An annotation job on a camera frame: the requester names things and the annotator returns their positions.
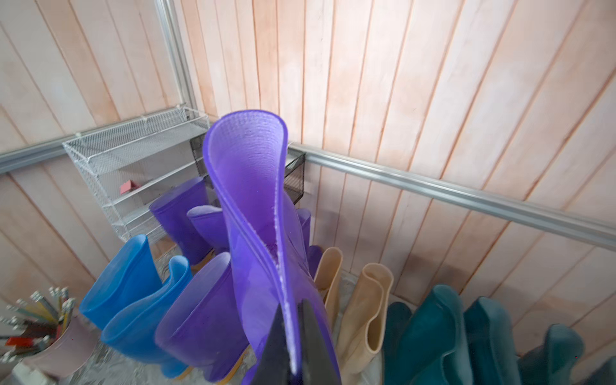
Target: aluminum rail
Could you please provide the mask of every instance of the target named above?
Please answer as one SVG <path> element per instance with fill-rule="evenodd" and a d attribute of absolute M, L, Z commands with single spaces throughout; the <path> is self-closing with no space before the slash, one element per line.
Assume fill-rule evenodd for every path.
<path fill-rule="evenodd" d="M 605 222 L 291 143 L 306 162 L 616 251 L 616 229 Z"/>
<path fill-rule="evenodd" d="M 174 69 L 182 102 L 190 108 L 197 109 L 173 0 L 156 0 L 156 11 L 163 28 L 164 40 L 171 55 L 171 65 Z"/>

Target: pencil cup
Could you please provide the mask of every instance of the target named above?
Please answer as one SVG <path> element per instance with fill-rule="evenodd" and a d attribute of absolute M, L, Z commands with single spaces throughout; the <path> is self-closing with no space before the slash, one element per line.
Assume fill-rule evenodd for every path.
<path fill-rule="evenodd" d="M 97 342 L 98 337 L 86 329 L 77 317 L 73 317 L 56 342 L 39 354 L 23 359 L 23 363 L 47 375 L 65 378 L 86 363 Z"/>

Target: wooden plank wall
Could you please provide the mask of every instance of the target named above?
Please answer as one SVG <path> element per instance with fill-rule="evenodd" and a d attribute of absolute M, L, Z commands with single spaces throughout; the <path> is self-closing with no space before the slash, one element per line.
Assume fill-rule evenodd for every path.
<path fill-rule="evenodd" d="M 290 140 L 616 225 L 613 0 L 175 0 L 198 104 L 278 113 Z M 614 353 L 616 254 L 312 164 L 313 242 Z"/>
<path fill-rule="evenodd" d="M 180 102 L 155 0 L 0 1 L 0 84 L 0 152 Z M 121 246 L 67 156 L 0 175 L 1 301 L 81 298 Z"/>

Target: wire mesh basket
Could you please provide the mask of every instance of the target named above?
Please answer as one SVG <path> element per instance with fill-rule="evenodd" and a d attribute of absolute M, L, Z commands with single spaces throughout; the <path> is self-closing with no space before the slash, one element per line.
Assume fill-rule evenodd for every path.
<path fill-rule="evenodd" d="M 123 241 L 146 234 L 151 243 L 166 235 L 150 204 L 173 187 L 206 178 L 210 202 L 216 194 L 203 162 L 208 116 L 176 107 L 132 119 L 63 143 L 114 232 Z M 121 186 L 130 183 L 128 191 Z M 297 203 L 304 194 L 304 154 L 289 150 L 285 190 Z"/>

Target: wooden wall panel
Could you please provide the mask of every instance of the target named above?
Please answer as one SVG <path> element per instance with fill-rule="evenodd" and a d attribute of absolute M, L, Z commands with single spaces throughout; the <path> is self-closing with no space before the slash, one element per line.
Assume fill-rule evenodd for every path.
<path fill-rule="evenodd" d="M 616 341 L 616 294 L 595 307 L 582 319 L 575 322 L 573 329 L 584 339 L 588 356 Z"/>
<path fill-rule="evenodd" d="M 225 62 L 222 56 L 221 33 L 218 28 L 214 0 L 198 0 L 197 9 L 201 21 L 203 44 L 207 52 L 216 110 L 219 116 L 224 116 L 232 111 L 230 94 L 238 91 L 236 89 L 229 89 L 227 83 L 227 70 L 225 69 Z"/>
<path fill-rule="evenodd" d="M 156 75 L 163 89 L 165 105 L 168 107 L 177 105 L 182 102 L 182 97 L 177 86 L 176 74 L 173 72 L 171 55 L 164 40 L 162 25 L 156 11 L 156 3 L 152 0 L 135 1 L 139 7 L 139 16 L 145 29 L 148 47 L 152 51 Z"/>
<path fill-rule="evenodd" d="M 36 3 L 96 124 L 102 126 L 120 120 L 68 0 L 36 0 Z"/>
<path fill-rule="evenodd" d="M 610 20 L 606 6 L 606 2 L 589 2 L 582 10 L 486 190 L 525 198 L 598 96 L 616 65 L 616 51 L 609 49 L 609 36 L 616 31 L 613 23 L 604 21 Z M 499 218 L 471 213 L 433 282 L 461 290 L 506 224 Z"/>
<path fill-rule="evenodd" d="M 410 171 L 441 176 L 512 6 L 513 1 L 464 2 L 422 121 Z M 397 287 L 430 201 L 408 192 L 400 196 L 382 258 L 392 268 Z"/>
<path fill-rule="evenodd" d="M 133 0 L 107 0 L 107 5 L 120 42 L 126 54 L 131 75 L 145 111 L 161 110 L 166 106 L 163 87 L 154 65 L 152 50 L 145 35 L 137 4 Z"/>
<path fill-rule="evenodd" d="M 11 176 L 88 271 L 98 277 L 109 260 L 47 171 L 36 165 L 13 171 Z"/>
<path fill-rule="evenodd" d="M 253 0 L 254 38 L 261 108 L 274 113 L 278 113 L 280 106 L 278 104 L 278 9 L 276 1 Z"/>
<path fill-rule="evenodd" d="M 530 201 L 565 208 L 608 158 L 616 145 L 616 134 L 609 123 L 614 114 L 609 106 L 614 103 L 615 90 L 616 81 L 612 80 L 553 160 L 529 196 Z M 509 224 L 462 291 L 464 303 L 470 305 L 477 296 L 492 295 L 540 235 L 539 230 Z"/>
<path fill-rule="evenodd" d="M 302 140 L 305 0 L 278 0 L 278 94 L 289 140 Z"/>
<path fill-rule="evenodd" d="M 4 236 L 49 281 L 69 286 L 75 295 L 83 297 L 94 279 L 64 239 L 10 176 L 0 176 L 0 191 L 0 229 Z"/>
<path fill-rule="evenodd" d="M 0 4 L 0 151 L 180 102 L 154 0 Z M 0 299 L 83 297 L 122 242 L 67 156 L 0 176 Z"/>
<path fill-rule="evenodd" d="M 582 2 L 559 4 L 562 2 L 517 2 L 461 128 L 443 179 L 472 188 L 483 186 Z M 437 283 L 432 279 L 468 213 L 459 207 L 432 202 L 400 281 L 412 286 L 399 286 L 397 293 L 416 303 Z"/>
<path fill-rule="evenodd" d="M 0 22 L 32 79 L 67 134 L 92 128 L 94 119 L 34 0 L 7 0 Z"/>
<path fill-rule="evenodd" d="M 240 33 L 237 23 L 235 1 L 216 0 L 216 17 L 221 32 L 222 55 L 231 109 L 246 109 L 246 91 L 244 89 L 244 72 L 240 48 Z"/>
<path fill-rule="evenodd" d="M 354 158 L 376 160 L 382 131 L 374 127 L 383 127 L 385 122 L 409 15 L 407 1 L 381 1 L 373 8 L 349 150 Z M 385 42 L 381 36 L 392 38 Z M 369 181 L 355 176 L 346 178 L 336 246 L 347 255 L 355 252 L 370 185 Z M 359 274 L 365 263 L 375 258 L 369 251 L 358 256 L 357 262 L 355 256 L 353 258 L 351 271 L 354 274 Z"/>
<path fill-rule="evenodd" d="M 79 24 L 121 119 L 142 115 L 144 103 L 106 2 L 71 0 Z"/>
<path fill-rule="evenodd" d="M 301 142 L 323 147 L 325 109 L 330 72 L 331 32 L 333 26 L 333 0 L 306 2 L 306 31 L 304 45 L 304 100 Z M 317 198 L 321 180 L 321 167 L 306 164 L 304 197 L 300 207 L 317 212 Z M 310 242 L 314 241 L 316 218 L 310 222 Z"/>
<path fill-rule="evenodd" d="M 199 18 L 196 0 L 181 0 L 174 3 L 197 106 L 203 106 L 203 111 L 217 117 L 218 112 L 214 101 L 212 79 L 209 74 L 208 57 L 203 42 L 201 19 Z"/>
<path fill-rule="evenodd" d="M 344 155 L 348 155 L 351 147 L 371 7 L 372 2 L 367 0 L 343 0 L 334 4 L 323 148 Z M 357 214 L 357 211 L 363 211 L 365 206 L 365 201 L 356 202 L 352 193 L 356 185 L 363 184 L 367 188 L 367 183 L 351 177 L 346 203 L 354 212 L 352 217 L 345 218 L 340 217 L 339 213 L 344 211 L 341 203 L 346 179 L 340 172 L 322 170 L 320 183 L 323 186 L 319 190 L 318 200 L 328 200 L 328 203 L 317 205 L 315 239 L 326 240 L 327 246 L 342 246 L 343 252 L 352 255 L 361 221 L 361 214 Z M 341 229 L 340 235 L 336 233 L 338 228 Z M 345 258 L 344 263 L 350 269 L 352 258 Z"/>
<path fill-rule="evenodd" d="M 257 71 L 257 47 L 254 37 L 252 0 L 237 0 L 237 23 L 240 34 L 241 64 L 244 71 L 246 106 L 252 109 L 261 107 L 259 97 L 259 73 Z"/>
<path fill-rule="evenodd" d="M 531 350 L 541 344 L 541 330 L 554 323 L 571 326 L 609 298 L 616 292 L 615 269 L 616 253 L 601 248 L 590 251 L 518 321 L 516 347 Z"/>

